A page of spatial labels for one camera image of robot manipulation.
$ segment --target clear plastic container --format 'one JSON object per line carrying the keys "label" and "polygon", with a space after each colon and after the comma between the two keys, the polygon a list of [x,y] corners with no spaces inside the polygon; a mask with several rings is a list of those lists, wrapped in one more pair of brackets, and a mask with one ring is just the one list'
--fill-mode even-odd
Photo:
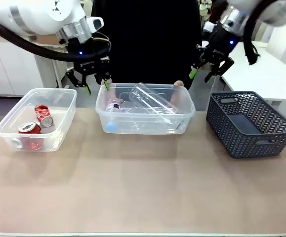
{"label": "clear plastic container", "polygon": [[[30,151],[19,143],[28,139],[43,139],[43,146],[36,152],[54,152],[59,149],[76,112],[77,92],[72,89],[36,88],[30,90],[0,122],[0,137],[17,151]],[[20,125],[38,122],[34,107],[48,106],[54,119],[54,129],[45,134],[19,134]]]}
{"label": "clear plastic container", "polygon": [[[146,135],[182,134],[185,132],[196,109],[188,90],[182,86],[147,84],[178,109],[176,114],[164,114],[160,118],[158,114],[148,114],[145,109],[141,108],[137,108],[137,111],[131,109],[129,113],[124,113],[122,110],[118,113],[105,111],[108,101],[113,97],[129,101],[129,94],[134,86],[134,83],[113,83],[110,84],[110,91],[107,91],[105,86],[101,86],[96,102],[96,112],[100,115],[102,128],[105,132]],[[118,129],[113,132],[106,129],[107,124],[112,120],[118,123]]]}

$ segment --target floor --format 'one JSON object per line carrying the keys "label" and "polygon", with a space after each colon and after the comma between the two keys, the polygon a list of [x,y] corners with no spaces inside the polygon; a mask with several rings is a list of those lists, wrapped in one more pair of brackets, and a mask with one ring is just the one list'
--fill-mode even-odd
{"label": "floor", "polygon": [[[207,72],[198,72],[195,81],[189,89],[197,111],[205,111],[208,103],[212,82],[204,83],[206,74]],[[100,87],[93,76],[89,76],[87,81],[91,89],[91,95],[89,95],[84,88],[75,88],[78,93],[76,104],[77,107],[81,108],[94,108]],[[64,78],[63,85],[67,84],[70,85],[71,88],[74,88],[70,81]],[[0,121],[18,101],[19,98],[0,97]]]}

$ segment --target white table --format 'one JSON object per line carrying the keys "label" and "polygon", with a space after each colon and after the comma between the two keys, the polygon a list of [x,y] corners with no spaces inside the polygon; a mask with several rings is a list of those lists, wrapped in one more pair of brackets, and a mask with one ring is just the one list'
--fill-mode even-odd
{"label": "white table", "polygon": [[[264,47],[256,47],[261,57],[254,65],[249,65],[244,45],[239,43],[230,57],[235,64],[222,76],[232,91],[254,91],[273,105],[286,101],[286,64],[272,56]],[[216,79],[212,92],[220,90],[220,80]]]}

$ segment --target black plastic basket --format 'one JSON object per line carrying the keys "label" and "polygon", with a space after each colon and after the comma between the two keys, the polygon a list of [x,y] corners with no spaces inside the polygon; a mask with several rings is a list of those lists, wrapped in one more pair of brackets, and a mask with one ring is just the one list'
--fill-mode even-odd
{"label": "black plastic basket", "polygon": [[213,93],[206,120],[233,158],[277,156],[286,118],[252,91]]}

